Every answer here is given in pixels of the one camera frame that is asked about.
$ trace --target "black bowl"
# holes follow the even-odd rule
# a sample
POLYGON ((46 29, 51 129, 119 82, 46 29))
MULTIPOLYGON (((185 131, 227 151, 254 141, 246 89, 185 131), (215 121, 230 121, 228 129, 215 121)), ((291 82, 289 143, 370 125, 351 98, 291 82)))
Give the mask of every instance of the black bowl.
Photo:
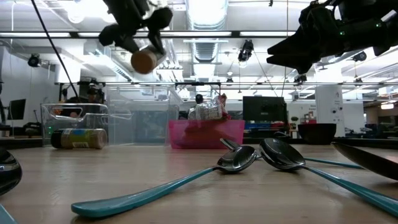
POLYGON ((13 189, 22 178, 22 168, 14 156, 0 148, 0 196, 13 189))
POLYGON ((298 133, 308 144, 328 145, 336 134, 336 124, 299 124, 298 133))

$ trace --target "plastic bag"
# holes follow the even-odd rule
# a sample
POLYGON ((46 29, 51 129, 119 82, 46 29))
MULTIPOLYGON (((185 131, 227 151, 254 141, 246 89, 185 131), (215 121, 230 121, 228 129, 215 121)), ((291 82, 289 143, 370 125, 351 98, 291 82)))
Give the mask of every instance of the plastic bag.
POLYGON ((225 114, 228 114, 225 109, 225 100, 226 96, 224 94, 214 97, 209 102, 196 105, 190 109, 188 119, 212 120, 225 117, 225 114))

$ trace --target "clear plastic container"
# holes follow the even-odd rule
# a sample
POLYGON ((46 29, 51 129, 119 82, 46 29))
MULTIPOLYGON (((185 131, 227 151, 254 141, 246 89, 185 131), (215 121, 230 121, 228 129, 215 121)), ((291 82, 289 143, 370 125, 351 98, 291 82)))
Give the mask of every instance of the clear plastic container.
POLYGON ((108 107, 96 103, 41 104, 43 145, 49 146, 54 131, 63 128, 104 129, 108 133, 108 107))
POLYGON ((179 120, 169 122, 173 149, 225 149, 220 138, 243 143, 242 120, 179 120))
POLYGON ((167 124, 178 119, 182 103, 174 87, 110 85, 109 143, 168 145, 167 124))

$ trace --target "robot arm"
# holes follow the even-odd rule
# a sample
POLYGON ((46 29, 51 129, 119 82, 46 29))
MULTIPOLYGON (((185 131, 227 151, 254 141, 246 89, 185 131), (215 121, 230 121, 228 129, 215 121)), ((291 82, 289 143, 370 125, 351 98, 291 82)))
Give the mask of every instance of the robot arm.
POLYGON ((172 11, 168 7, 156 9, 148 19, 142 17, 149 11, 147 0, 103 0, 108 6, 117 24, 106 26, 99 34, 99 42, 103 46, 111 45, 128 50, 131 53, 139 50, 133 40, 137 31, 147 27, 149 30, 148 38, 152 45, 164 53, 160 39, 160 30, 166 28, 173 17, 172 11))
POLYGON ((312 1, 302 10, 300 27, 291 37, 270 47, 268 63, 307 73, 322 57, 373 47, 379 56, 398 44, 398 0, 312 1), (338 6, 341 20, 335 19, 338 6))

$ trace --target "white column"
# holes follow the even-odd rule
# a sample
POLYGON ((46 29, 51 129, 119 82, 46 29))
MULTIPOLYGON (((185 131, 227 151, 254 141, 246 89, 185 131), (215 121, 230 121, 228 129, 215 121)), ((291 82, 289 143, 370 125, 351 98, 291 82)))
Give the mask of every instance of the white column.
MULTIPOLYGON (((75 41, 73 44, 73 47, 63 47, 62 49, 65 50, 66 52, 70 53, 74 57, 81 57, 83 56, 84 52, 84 41, 75 41)), ((81 72, 81 64, 77 62, 76 60, 70 58, 70 57, 63 57, 62 58, 63 63, 65 64, 69 77, 72 82, 78 82, 80 81, 80 72, 81 72)), ((65 73, 63 67, 61 66, 60 63, 58 63, 55 66, 55 81, 59 83, 69 83, 69 79, 67 77, 67 74, 65 73)), ((77 93, 79 94, 79 86, 74 85, 76 88, 77 93)), ((75 96, 75 93, 73 92, 72 88, 68 89, 68 98, 71 98, 75 96)))
MULTIPOLYGON (((331 66, 327 70, 316 71, 318 82, 342 82, 341 67, 331 66)), ((317 123, 337 125, 335 137, 345 136, 343 92, 341 85, 323 85, 315 89, 317 102, 317 123)))

